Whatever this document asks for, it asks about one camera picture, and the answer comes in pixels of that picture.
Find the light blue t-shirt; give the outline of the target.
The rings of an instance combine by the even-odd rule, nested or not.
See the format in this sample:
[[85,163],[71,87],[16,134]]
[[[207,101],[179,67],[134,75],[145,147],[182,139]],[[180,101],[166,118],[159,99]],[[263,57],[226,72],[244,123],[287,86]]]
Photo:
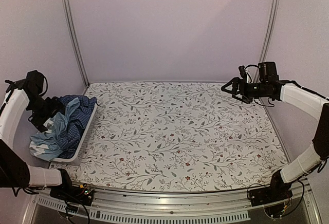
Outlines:
[[50,162],[63,153],[64,146],[59,143],[59,135],[63,135],[67,130],[69,118],[79,106],[79,99],[73,98],[66,104],[65,114],[57,112],[53,118],[46,121],[47,131],[30,137],[29,151],[32,156]]

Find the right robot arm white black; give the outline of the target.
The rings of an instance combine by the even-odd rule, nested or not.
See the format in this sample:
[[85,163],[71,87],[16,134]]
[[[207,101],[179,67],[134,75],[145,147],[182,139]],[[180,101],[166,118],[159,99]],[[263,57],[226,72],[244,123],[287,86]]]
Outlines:
[[307,113],[318,122],[309,148],[272,175],[270,186],[266,189],[266,197],[269,201],[277,201],[293,182],[314,169],[320,171],[328,161],[328,98],[299,85],[296,81],[280,80],[275,62],[262,62],[257,68],[258,82],[249,83],[246,67],[240,66],[240,76],[231,79],[221,90],[247,104],[259,98],[281,101]]

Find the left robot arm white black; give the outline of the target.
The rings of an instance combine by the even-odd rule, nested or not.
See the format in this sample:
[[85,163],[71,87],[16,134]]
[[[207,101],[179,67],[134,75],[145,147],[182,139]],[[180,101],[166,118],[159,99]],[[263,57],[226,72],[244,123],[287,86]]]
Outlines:
[[10,188],[17,195],[20,189],[55,188],[65,200],[73,200],[76,188],[68,173],[63,169],[45,169],[28,165],[13,150],[14,136],[24,111],[38,131],[44,132],[44,123],[63,109],[57,97],[43,98],[48,89],[45,76],[37,70],[27,73],[8,84],[1,104],[1,188]]

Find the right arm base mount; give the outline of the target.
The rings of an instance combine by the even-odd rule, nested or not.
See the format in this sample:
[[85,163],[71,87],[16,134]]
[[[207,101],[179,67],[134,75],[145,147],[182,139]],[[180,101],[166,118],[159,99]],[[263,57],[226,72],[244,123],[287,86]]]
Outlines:
[[253,183],[247,188],[247,199],[253,207],[285,200],[293,196],[291,184],[272,188],[270,185]]

